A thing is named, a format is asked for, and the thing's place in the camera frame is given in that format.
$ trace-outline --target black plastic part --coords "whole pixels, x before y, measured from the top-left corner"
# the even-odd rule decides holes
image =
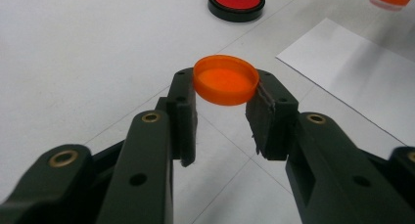
[[[415,210],[415,149],[394,149],[387,163],[387,172],[388,180]]]
[[[57,162],[74,161],[59,166]],[[76,223],[81,198],[95,178],[86,147],[63,145],[43,154],[24,174],[14,192],[0,206],[0,223]]]
[[[170,117],[171,145],[174,159],[188,166],[196,157],[196,92],[193,87],[193,68],[185,68],[174,74],[167,97],[161,97],[157,110]]]
[[[172,223],[168,115],[136,115],[119,154],[97,223]]]
[[[415,223],[415,211],[327,115],[296,124],[287,174],[302,223]]]
[[[268,160],[286,160],[299,101],[274,75],[260,69],[258,73],[260,82],[246,109],[256,152]]]
[[[221,5],[216,0],[207,0],[207,7],[212,14],[220,19],[229,22],[249,22],[259,18],[262,9],[265,6],[265,0],[259,0],[255,7],[239,10]]]
[[[124,140],[102,150],[101,152],[92,157],[94,160],[95,172],[97,174],[103,173],[108,169],[114,168],[114,165],[118,160],[119,153],[121,152],[122,145],[124,145]]]

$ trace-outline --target white paper sheet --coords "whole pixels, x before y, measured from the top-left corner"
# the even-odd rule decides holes
[[[415,63],[328,19],[277,58],[415,146]]]

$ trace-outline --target hole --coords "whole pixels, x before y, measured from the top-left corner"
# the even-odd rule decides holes
[[[57,154],[54,154],[49,159],[49,165],[51,167],[63,167],[74,162],[78,157],[78,152],[74,150],[66,150]]]
[[[319,115],[319,114],[309,114],[307,116],[307,119],[313,123],[316,124],[324,124],[326,123],[326,118],[324,118],[323,116]]]
[[[357,185],[362,186],[362,187],[370,187],[371,186],[370,181],[367,180],[367,178],[362,177],[362,176],[353,176],[353,181]]]
[[[152,123],[152,122],[158,121],[159,118],[160,118],[160,115],[157,114],[157,113],[147,113],[147,114],[143,115],[143,117],[141,119],[144,122]]]
[[[129,182],[131,186],[138,187],[146,183],[146,181],[147,181],[146,174],[138,173],[132,176]]]
[[[185,97],[177,97],[176,100],[179,101],[179,102],[184,102],[184,101],[186,101],[186,98]]]

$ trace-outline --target brass insert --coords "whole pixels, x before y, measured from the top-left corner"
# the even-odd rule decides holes
[[[307,119],[309,121],[313,122],[313,123],[316,123],[316,124],[325,124],[326,123],[326,118],[323,117],[320,114],[309,114],[307,116]]]
[[[74,150],[66,150],[57,154],[54,154],[49,159],[49,165],[51,167],[64,167],[74,162],[78,157],[78,152]]]
[[[415,162],[415,152],[410,152],[410,153],[408,153],[408,158],[409,158],[412,162]]]
[[[153,123],[153,122],[158,121],[160,119],[160,117],[161,116],[159,114],[151,112],[151,113],[146,113],[145,115],[143,115],[143,117],[141,117],[141,119],[144,122]]]

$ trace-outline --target screw hole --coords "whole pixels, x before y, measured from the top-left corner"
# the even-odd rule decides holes
[[[78,157],[78,152],[74,150],[66,150],[57,154],[54,154],[49,159],[49,165],[51,167],[63,167],[74,162]]]
[[[324,118],[323,116],[319,115],[319,114],[309,114],[307,116],[307,119],[313,123],[316,124],[324,124],[326,123],[326,118]]]
[[[146,181],[147,181],[146,174],[138,173],[132,176],[129,182],[131,186],[138,187],[146,183]]]
[[[159,120],[159,118],[160,118],[160,115],[159,114],[157,114],[157,113],[147,113],[147,114],[145,114],[141,119],[144,121],[144,122],[147,122],[147,123],[152,123],[152,122],[156,122],[156,121],[158,121]]]
[[[367,178],[362,177],[362,176],[353,176],[353,181],[362,187],[370,187],[371,183],[369,180],[367,180]]]

